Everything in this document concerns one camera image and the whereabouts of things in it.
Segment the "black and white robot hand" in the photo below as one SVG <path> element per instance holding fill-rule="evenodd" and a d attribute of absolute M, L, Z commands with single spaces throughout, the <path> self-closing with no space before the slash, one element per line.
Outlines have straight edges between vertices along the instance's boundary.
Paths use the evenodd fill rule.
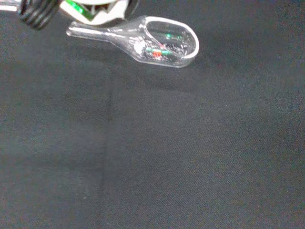
<path fill-rule="evenodd" d="M 117 24 L 130 17 L 139 3 L 138 0 L 2 0 L 0 10 L 16 13 L 20 22 L 39 31 L 57 13 L 91 26 Z"/>

